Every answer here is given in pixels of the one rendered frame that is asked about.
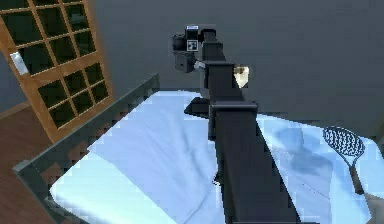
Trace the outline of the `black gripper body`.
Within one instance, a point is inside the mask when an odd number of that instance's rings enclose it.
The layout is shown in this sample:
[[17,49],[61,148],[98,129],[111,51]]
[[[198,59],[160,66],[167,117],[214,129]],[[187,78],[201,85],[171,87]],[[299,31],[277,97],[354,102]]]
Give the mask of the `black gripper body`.
[[175,68],[184,73],[195,70],[195,53],[198,51],[197,36],[193,32],[175,34],[172,37]]

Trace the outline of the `white and tan bowl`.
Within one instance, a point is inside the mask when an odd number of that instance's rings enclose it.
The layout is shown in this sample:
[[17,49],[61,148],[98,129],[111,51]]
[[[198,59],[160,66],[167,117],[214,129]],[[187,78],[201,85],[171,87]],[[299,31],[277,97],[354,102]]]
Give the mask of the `white and tan bowl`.
[[237,66],[234,68],[235,81],[240,88],[246,86],[249,81],[250,70],[247,66]]

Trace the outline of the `grey bed with blue sheet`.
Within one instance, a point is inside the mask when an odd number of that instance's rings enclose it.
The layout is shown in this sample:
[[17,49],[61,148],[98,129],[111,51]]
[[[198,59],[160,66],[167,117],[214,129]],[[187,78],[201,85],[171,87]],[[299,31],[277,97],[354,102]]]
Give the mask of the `grey bed with blue sheet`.
[[[195,93],[160,91],[152,76],[91,121],[13,171],[55,224],[225,224],[208,122],[184,112]],[[384,224],[384,158],[363,141],[364,194],[319,127],[256,118],[260,156],[245,183],[288,193],[302,221]]]

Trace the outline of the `wooden door with glass panes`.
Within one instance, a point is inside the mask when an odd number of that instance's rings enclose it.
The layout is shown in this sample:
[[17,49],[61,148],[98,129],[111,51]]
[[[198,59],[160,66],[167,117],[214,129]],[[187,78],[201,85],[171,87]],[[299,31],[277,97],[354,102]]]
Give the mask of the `wooden door with glass panes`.
[[0,53],[53,142],[113,101],[89,0],[0,0]]

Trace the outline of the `black tennis racket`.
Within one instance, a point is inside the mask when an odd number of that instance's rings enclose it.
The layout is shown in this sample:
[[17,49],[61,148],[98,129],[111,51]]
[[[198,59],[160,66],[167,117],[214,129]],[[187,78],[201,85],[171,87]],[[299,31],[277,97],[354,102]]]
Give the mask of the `black tennis racket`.
[[358,159],[365,152],[362,139],[354,132],[337,126],[325,127],[323,139],[347,164],[355,193],[363,195],[364,189],[356,169]]

